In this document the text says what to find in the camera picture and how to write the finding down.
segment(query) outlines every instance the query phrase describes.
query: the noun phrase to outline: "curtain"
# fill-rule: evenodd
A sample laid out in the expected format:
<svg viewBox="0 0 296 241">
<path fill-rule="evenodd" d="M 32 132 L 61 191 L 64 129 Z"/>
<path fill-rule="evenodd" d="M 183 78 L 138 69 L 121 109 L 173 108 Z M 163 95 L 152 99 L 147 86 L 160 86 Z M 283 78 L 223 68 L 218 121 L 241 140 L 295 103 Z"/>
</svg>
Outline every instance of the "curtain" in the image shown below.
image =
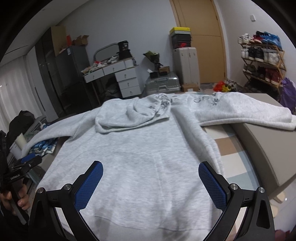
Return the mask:
<svg viewBox="0 0 296 241">
<path fill-rule="evenodd" d="M 42 112 L 33 95 L 24 56 L 0 67 L 0 130 L 8 132 L 9 123 L 21 110 Z"/>
</svg>

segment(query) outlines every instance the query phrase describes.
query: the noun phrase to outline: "drawer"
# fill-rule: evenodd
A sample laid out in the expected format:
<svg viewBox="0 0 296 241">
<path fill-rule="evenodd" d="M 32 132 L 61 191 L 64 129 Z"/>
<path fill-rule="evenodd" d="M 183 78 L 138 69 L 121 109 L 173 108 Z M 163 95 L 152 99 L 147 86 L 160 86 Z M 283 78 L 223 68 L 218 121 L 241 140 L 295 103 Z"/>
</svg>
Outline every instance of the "drawer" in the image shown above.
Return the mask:
<svg viewBox="0 0 296 241">
<path fill-rule="evenodd" d="M 124 61 L 115 63 L 115 64 L 111 64 L 110 66 L 106 66 L 103 68 L 104 74 L 108 75 L 108 74 L 112 74 L 118 71 L 121 71 L 123 69 L 126 68 L 126 65 L 124 64 Z"/>
<path fill-rule="evenodd" d="M 123 98 L 142 94 L 142 89 L 140 86 L 134 86 L 120 91 Z"/>
<path fill-rule="evenodd" d="M 99 79 L 104 76 L 103 69 L 98 69 L 95 72 L 89 73 L 86 76 L 84 76 L 85 82 L 91 82 L 93 80 Z"/>
<path fill-rule="evenodd" d="M 135 77 L 137 77 L 136 68 L 127 69 L 124 71 L 117 72 L 117 73 L 115 73 L 115 77 L 116 77 L 117 82 L 123 81 L 123 80 L 128 80 L 131 78 L 135 78 Z"/>
<path fill-rule="evenodd" d="M 132 79 L 120 81 L 120 82 L 118 82 L 118 85 L 119 85 L 119 88 L 121 90 L 123 90 L 123 89 L 127 89 L 130 87 L 138 86 L 139 81 L 137 78 L 132 78 Z"/>
<path fill-rule="evenodd" d="M 125 60 L 124 63 L 125 63 L 125 65 L 126 65 L 126 68 L 127 68 L 127 69 L 128 69 L 128 68 L 132 68 L 132 67 L 135 66 L 135 65 L 134 65 L 134 60 L 133 60 L 133 59 Z"/>
</svg>

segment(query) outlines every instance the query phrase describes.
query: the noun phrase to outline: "yellow shoebox lid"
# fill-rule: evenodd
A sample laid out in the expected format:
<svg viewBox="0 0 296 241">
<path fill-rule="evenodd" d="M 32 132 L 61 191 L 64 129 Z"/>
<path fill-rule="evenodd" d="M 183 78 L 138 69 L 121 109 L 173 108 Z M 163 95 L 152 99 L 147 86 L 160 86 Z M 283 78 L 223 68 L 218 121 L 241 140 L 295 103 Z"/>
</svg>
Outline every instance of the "yellow shoebox lid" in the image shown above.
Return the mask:
<svg viewBox="0 0 296 241">
<path fill-rule="evenodd" d="M 170 31 L 170 34 L 174 31 L 190 31 L 190 28 L 185 28 L 185 27 L 173 27 Z"/>
</svg>

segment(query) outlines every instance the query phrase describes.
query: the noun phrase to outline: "white desk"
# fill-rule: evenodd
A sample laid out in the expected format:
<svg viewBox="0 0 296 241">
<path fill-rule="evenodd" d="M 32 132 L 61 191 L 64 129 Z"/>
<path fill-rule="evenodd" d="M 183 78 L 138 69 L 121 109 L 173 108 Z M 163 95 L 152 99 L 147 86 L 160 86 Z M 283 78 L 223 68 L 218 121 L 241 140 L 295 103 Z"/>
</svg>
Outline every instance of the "white desk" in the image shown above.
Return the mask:
<svg viewBox="0 0 296 241">
<path fill-rule="evenodd" d="M 88 83 L 109 74 L 115 74 L 123 98 L 140 95 L 144 90 L 144 82 L 140 75 L 139 66 L 134 65 L 133 58 L 109 64 L 85 75 L 84 79 Z"/>
</svg>

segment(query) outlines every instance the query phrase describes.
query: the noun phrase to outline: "purple bag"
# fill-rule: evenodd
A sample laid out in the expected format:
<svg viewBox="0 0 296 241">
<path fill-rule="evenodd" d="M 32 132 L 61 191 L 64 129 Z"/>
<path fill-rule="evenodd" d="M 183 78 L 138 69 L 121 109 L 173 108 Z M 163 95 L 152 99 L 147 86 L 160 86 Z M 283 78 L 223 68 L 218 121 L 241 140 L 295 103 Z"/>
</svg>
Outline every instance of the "purple bag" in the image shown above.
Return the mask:
<svg viewBox="0 0 296 241">
<path fill-rule="evenodd" d="M 289 78 L 285 78 L 282 81 L 283 90 L 281 94 L 281 105 L 287 107 L 294 113 L 296 108 L 296 86 Z"/>
</svg>

